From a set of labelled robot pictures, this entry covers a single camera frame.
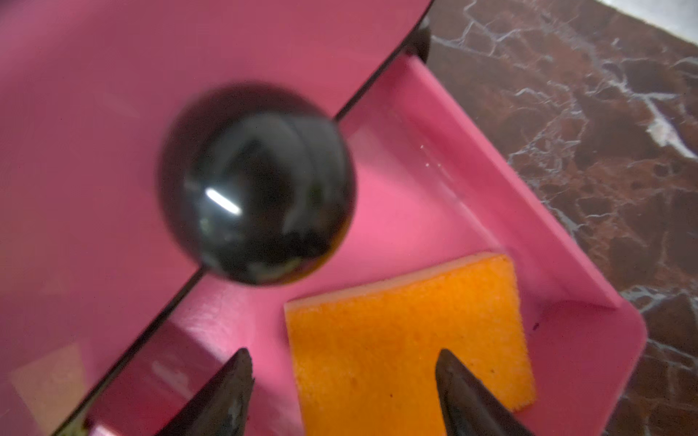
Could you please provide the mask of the pink drawer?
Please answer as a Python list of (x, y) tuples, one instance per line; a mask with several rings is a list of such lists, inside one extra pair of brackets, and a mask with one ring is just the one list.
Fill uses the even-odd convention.
[(87, 433), (156, 435), (247, 348), (254, 387), (243, 435), (308, 435), (287, 303), (492, 253), (514, 263), (535, 380), (535, 402), (512, 414), (534, 435), (600, 434), (645, 346), (639, 312), (422, 62), (396, 60), (342, 128), (358, 202), (334, 258), (286, 286), (201, 279), (96, 403)]
[(337, 114), (426, 1), (1, 5), (1, 432), (48, 435), (196, 267), (157, 201), (167, 135), (225, 85)]

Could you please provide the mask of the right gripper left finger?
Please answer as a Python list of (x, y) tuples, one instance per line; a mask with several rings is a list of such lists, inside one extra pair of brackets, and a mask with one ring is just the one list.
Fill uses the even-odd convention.
[(252, 358), (241, 348), (156, 435), (243, 435), (253, 387)]

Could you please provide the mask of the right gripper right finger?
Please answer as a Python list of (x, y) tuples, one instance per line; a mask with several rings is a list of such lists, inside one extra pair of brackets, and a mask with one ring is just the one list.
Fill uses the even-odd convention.
[(447, 435), (534, 435), (447, 349), (439, 352), (436, 386)]

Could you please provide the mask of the pink bottom drawer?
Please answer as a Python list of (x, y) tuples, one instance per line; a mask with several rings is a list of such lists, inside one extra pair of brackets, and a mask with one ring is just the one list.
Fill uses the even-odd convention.
[(600, 434), (645, 346), (639, 312), (422, 62), (396, 60), (342, 128), (358, 202), (334, 258), (286, 286), (201, 279), (96, 403), (87, 433), (156, 435), (247, 348), (254, 387), (243, 435), (308, 435), (287, 303), (492, 253), (514, 263), (535, 380), (535, 402), (512, 414), (534, 435)]

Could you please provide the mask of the orange foam sponge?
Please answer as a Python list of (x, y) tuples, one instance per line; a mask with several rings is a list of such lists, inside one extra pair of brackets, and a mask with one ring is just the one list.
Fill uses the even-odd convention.
[(449, 350), (510, 412), (535, 380), (513, 261), (476, 254), (287, 303), (308, 435), (442, 435), (436, 384)]

